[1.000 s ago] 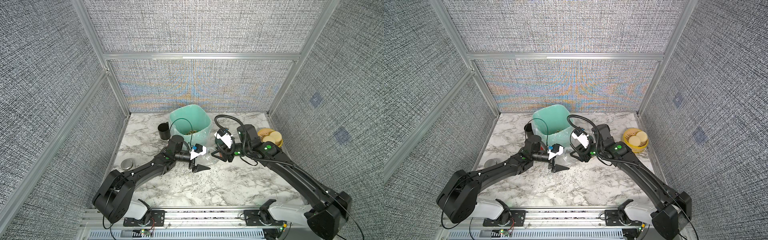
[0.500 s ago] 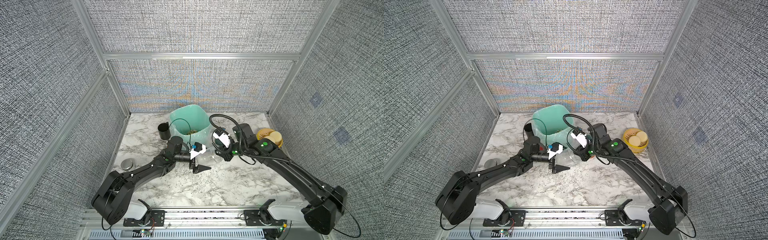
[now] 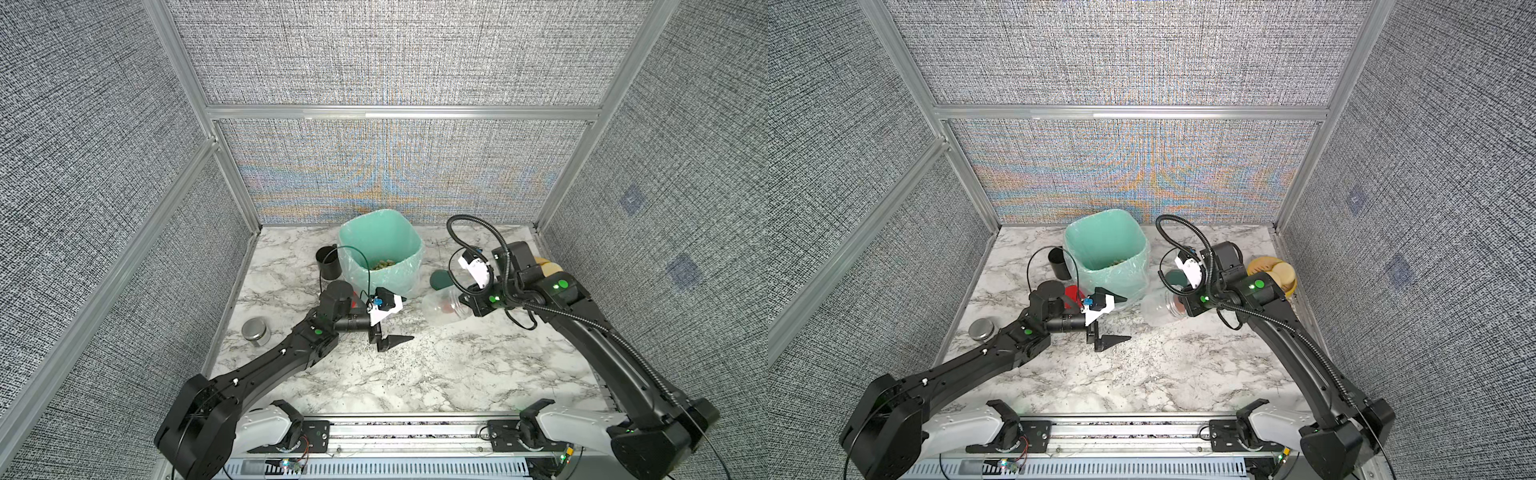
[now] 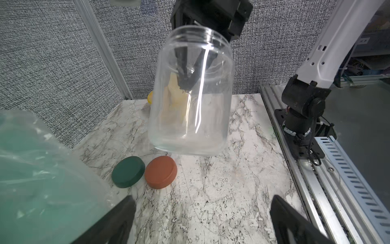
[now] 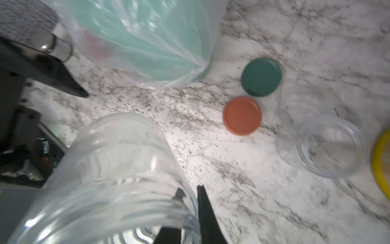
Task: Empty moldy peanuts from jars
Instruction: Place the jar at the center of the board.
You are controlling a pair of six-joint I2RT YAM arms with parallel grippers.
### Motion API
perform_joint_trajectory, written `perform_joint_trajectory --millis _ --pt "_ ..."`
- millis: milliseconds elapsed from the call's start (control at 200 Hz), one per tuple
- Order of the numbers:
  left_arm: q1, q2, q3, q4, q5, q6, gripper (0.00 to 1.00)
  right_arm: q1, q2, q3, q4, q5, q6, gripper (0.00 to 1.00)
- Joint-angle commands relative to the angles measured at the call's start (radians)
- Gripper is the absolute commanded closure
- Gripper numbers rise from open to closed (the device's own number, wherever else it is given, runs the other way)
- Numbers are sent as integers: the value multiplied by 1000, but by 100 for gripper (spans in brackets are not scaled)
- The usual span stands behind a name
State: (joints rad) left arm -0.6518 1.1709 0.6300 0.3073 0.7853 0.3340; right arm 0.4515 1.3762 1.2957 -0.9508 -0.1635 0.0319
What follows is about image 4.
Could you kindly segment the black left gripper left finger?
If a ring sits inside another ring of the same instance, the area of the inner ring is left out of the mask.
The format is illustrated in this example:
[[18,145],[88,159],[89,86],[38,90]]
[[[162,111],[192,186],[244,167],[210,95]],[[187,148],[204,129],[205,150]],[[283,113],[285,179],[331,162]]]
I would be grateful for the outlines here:
[[136,202],[132,196],[125,197],[105,214],[74,244],[126,244],[136,213]]

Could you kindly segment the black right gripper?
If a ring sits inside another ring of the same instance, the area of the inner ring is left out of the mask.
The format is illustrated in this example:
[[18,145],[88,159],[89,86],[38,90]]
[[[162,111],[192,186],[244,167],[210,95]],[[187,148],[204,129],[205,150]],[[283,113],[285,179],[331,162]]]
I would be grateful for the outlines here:
[[[172,29],[184,25],[208,27],[230,42],[240,38],[253,9],[248,0],[176,1],[171,14],[171,26]],[[186,46],[175,48],[178,85],[182,90],[191,90],[218,56],[217,52],[202,49],[194,64],[194,72],[188,77],[187,54]]]

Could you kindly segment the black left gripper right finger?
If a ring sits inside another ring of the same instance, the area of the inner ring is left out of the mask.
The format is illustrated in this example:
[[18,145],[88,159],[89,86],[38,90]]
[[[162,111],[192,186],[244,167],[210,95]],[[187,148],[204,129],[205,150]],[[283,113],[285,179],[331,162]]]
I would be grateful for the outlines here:
[[273,196],[270,216],[278,244],[332,243],[278,195]]

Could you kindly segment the green lid peanut jar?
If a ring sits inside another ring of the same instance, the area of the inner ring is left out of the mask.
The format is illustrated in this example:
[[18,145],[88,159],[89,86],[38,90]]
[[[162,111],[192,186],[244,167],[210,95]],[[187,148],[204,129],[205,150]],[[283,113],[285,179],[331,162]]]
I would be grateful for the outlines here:
[[[187,47],[187,75],[194,72],[194,64],[202,49],[217,52],[212,62],[189,94],[185,121],[164,124],[159,119],[164,88],[170,74],[178,77],[175,48]],[[225,147],[229,134],[235,65],[229,42],[218,32],[198,25],[174,29],[167,37],[158,56],[148,137],[160,150],[198,156],[214,156]]]

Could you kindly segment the green jar lid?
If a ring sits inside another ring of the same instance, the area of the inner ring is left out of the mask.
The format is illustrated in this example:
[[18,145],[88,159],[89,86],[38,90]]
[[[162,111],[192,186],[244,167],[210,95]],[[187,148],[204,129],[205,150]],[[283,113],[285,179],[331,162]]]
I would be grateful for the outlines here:
[[145,163],[136,156],[121,160],[112,171],[112,181],[119,188],[129,188],[136,184],[144,175]]

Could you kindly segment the orange jar lid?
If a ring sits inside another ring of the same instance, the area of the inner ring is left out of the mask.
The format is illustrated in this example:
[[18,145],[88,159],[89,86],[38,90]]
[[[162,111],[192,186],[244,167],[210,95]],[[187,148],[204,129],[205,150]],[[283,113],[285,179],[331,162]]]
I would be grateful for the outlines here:
[[153,189],[163,189],[170,185],[177,176],[177,165],[169,156],[153,159],[145,169],[145,180]]

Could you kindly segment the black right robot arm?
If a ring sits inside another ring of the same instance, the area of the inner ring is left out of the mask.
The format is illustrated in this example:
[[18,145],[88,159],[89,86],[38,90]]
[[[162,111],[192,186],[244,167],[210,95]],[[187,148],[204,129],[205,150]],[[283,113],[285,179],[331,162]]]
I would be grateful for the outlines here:
[[[282,101],[288,112],[303,119],[323,115],[330,86],[364,28],[382,1],[339,1],[306,58],[288,81]],[[176,1],[173,29],[185,25],[210,28],[227,41],[238,39],[253,10],[250,1]]]

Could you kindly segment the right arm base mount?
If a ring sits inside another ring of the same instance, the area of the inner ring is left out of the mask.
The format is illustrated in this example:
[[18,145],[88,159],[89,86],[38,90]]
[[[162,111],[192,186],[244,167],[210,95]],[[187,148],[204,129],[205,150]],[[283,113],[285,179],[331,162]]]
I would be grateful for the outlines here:
[[276,109],[274,114],[293,158],[307,159],[312,165],[320,166],[325,153],[315,138],[328,136],[337,138],[334,124],[329,123],[324,117],[307,119],[290,108]]

